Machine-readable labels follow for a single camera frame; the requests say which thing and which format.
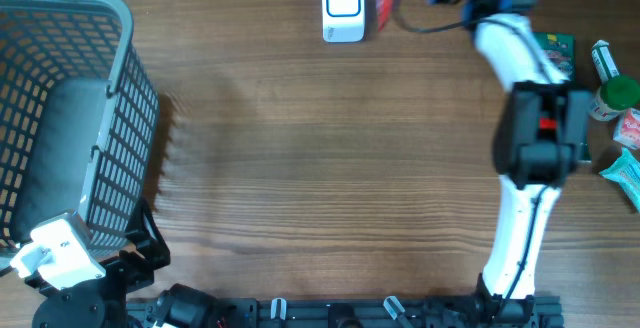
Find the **small red packet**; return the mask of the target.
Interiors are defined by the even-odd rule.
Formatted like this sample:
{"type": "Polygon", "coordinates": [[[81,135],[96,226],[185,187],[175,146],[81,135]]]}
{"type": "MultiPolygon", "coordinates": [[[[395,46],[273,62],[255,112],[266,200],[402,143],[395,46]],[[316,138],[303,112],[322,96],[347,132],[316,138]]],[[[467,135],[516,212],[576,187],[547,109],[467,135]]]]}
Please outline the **small red packet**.
{"type": "Polygon", "coordinates": [[[381,32],[390,20],[394,0],[376,0],[377,29],[381,32]]]}

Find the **green 3M gloves bag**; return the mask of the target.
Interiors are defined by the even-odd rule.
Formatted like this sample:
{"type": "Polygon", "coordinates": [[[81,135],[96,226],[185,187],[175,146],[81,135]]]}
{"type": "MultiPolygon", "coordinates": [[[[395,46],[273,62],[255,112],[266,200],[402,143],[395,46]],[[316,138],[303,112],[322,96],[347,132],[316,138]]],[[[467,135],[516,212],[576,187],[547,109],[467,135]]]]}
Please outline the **green 3M gloves bag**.
{"type": "Polygon", "coordinates": [[[569,80],[578,84],[576,78],[575,37],[569,34],[534,32],[536,41],[553,64],[569,80]]]}

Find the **green white small box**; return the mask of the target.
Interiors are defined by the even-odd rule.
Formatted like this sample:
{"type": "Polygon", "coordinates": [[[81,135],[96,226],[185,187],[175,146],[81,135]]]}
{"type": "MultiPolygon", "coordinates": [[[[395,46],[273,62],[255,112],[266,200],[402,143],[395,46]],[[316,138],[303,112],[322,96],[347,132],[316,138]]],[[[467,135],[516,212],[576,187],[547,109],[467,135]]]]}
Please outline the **green white small box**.
{"type": "Polygon", "coordinates": [[[591,48],[591,57],[602,84],[620,75],[609,46],[607,41],[598,40],[591,48]]]}

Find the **green lid jar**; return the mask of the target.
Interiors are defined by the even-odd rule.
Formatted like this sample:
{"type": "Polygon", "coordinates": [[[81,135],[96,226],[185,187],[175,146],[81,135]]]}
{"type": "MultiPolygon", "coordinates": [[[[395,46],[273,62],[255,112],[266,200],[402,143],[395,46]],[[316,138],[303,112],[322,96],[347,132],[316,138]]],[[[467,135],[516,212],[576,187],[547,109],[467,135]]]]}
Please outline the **green lid jar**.
{"type": "Polygon", "coordinates": [[[589,115],[597,121],[611,121],[638,102],[639,83],[626,75],[618,75],[596,91],[589,115]]]}

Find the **light green wet wipes pack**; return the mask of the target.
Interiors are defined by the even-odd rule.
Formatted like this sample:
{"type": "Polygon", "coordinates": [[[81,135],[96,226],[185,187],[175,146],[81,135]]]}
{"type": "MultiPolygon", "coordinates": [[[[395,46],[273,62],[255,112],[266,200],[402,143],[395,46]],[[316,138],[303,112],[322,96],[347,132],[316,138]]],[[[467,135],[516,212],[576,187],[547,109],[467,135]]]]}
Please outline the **light green wet wipes pack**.
{"type": "Polygon", "coordinates": [[[599,175],[617,183],[632,202],[636,211],[639,211],[639,161],[627,148],[622,148],[620,157],[610,167],[600,171],[599,175]]]}

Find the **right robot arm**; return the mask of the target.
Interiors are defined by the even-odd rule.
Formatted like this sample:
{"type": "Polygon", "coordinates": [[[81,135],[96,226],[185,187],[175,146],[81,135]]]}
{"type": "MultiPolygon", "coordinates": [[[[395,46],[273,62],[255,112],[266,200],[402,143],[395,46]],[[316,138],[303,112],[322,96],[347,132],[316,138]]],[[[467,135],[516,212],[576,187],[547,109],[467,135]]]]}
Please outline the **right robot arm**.
{"type": "MultiPolygon", "coordinates": [[[[508,95],[492,145],[499,218],[475,291],[426,298],[420,324],[561,327],[560,300],[535,293],[535,268],[549,216],[582,155],[591,93],[560,71],[537,42],[528,13],[538,0],[467,1],[459,24],[508,95]]],[[[415,33],[417,27],[400,13],[401,2],[383,6],[401,28],[415,33]]]]}

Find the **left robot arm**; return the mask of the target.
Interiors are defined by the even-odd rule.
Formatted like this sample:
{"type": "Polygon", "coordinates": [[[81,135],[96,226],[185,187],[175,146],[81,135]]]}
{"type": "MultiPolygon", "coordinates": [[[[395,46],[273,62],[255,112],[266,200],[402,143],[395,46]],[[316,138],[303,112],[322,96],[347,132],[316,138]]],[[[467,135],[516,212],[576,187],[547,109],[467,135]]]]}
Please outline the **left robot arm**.
{"type": "Polygon", "coordinates": [[[60,288],[46,296],[32,320],[33,328],[156,327],[219,328],[227,325],[216,299],[176,284],[163,292],[138,319],[128,313],[126,296],[150,286],[155,272],[171,262],[170,250],[157,228],[149,203],[136,203],[125,228],[132,252],[122,250],[101,264],[102,278],[60,288]]]}

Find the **white barcode scanner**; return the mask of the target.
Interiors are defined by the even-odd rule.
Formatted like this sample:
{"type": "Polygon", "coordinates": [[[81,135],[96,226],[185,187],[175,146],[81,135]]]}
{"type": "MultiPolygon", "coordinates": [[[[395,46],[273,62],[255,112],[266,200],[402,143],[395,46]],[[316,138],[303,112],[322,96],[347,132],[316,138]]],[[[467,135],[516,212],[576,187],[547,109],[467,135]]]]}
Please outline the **white barcode scanner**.
{"type": "Polygon", "coordinates": [[[327,43],[354,43],[364,38],[365,0],[321,0],[322,35],[327,43]]]}

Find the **grey plastic shopping basket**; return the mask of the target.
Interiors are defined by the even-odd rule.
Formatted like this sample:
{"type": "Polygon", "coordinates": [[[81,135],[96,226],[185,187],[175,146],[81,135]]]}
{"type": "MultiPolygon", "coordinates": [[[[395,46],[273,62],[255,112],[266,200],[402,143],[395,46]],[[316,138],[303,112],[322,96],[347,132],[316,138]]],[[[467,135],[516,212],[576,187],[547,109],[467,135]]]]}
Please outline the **grey plastic shopping basket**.
{"type": "Polygon", "coordinates": [[[141,197],[158,95],[122,0],[1,0],[1,257],[75,213],[102,258],[141,197]]]}

